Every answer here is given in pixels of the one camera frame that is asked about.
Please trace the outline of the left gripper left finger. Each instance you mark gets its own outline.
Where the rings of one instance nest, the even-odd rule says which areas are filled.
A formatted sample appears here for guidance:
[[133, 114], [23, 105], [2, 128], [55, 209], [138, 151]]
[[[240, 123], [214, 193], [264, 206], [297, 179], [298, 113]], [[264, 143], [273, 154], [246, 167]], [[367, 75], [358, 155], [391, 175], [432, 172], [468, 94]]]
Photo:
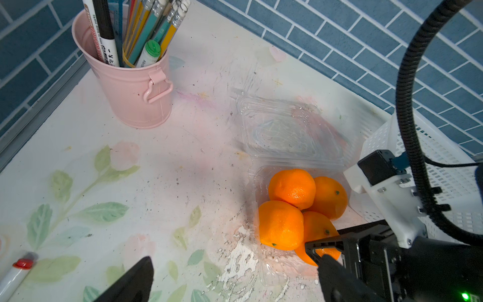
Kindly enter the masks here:
[[154, 268], [150, 256], [140, 259], [95, 302], [148, 302], [153, 284]]

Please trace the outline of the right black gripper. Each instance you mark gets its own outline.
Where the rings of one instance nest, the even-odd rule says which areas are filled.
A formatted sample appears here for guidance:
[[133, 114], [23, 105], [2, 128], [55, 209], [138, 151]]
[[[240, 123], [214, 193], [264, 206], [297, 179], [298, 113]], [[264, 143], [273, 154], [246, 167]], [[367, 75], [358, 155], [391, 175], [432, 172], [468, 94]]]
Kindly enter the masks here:
[[304, 244], [310, 257], [339, 253], [344, 268], [383, 301], [482, 301], [482, 248], [418, 237], [397, 246], [382, 221]]

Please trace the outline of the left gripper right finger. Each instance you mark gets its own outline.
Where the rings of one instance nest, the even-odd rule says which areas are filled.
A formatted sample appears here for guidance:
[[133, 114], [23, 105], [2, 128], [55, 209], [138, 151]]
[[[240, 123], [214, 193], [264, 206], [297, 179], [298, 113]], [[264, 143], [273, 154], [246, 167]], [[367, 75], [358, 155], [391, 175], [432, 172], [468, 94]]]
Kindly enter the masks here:
[[318, 276], [325, 301], [383, 301], [329, 255], [320, 259]]

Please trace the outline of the orange box two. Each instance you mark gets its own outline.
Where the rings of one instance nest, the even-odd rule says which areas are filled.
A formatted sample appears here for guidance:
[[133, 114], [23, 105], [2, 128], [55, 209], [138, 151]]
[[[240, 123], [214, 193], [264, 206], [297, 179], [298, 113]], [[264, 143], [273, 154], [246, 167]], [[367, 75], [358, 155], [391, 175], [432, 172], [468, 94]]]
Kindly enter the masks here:
[[314, 178], [316, 194], [313, 205], [308, 211], [320, 213], [330, 220], [339, 219], [348, 206], [348, 196], [345, 188], [329, 177]]

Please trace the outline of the orange box three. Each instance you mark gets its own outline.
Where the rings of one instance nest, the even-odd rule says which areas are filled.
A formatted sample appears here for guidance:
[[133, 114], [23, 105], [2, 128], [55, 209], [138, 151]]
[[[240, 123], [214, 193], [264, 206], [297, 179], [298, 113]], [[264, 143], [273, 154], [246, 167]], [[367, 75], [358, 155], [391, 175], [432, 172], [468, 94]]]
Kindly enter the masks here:
[[295, 250], [304, 240], [304, 218], [284, 201], [267, 201], [259, 206], [260, 243], [279, 250]]

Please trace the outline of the orange box one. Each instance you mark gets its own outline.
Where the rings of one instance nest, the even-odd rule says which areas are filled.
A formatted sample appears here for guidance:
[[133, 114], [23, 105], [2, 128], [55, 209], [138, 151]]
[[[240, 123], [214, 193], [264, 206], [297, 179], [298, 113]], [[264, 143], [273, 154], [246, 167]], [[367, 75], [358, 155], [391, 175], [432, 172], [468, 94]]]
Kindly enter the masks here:
[[283, 170], [270, 180], [268, 194], [270, 200], [284, 201], [305, 210], [313, 205], [316, 185], [314, 178], [305, 170]]

